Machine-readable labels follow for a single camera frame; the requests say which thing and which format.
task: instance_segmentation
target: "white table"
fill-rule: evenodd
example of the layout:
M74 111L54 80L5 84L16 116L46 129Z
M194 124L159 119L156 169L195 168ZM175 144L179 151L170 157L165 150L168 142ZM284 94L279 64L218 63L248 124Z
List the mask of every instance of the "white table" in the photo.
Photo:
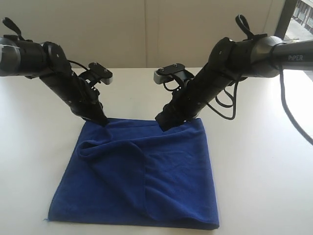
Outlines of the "white table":
M154 119L171 94L153 82L153 71L112 69L113 83L98 85L106 115ZM290 109L313 135L313 82L301 71L285 77ZM213 232L44 221L84 122L39 79L1 78L0 110L0 234L313 233L313 147L287 119L278 78L241 83L234 121L201 112L220 213Z

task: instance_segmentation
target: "folded towel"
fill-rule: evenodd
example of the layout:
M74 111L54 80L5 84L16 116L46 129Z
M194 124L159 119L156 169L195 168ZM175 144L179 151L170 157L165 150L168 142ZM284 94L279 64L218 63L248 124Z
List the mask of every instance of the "folded towel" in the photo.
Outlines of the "folded towel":
M155 121L86 122L52 199L50 221L216 229L200 119L162 132Z

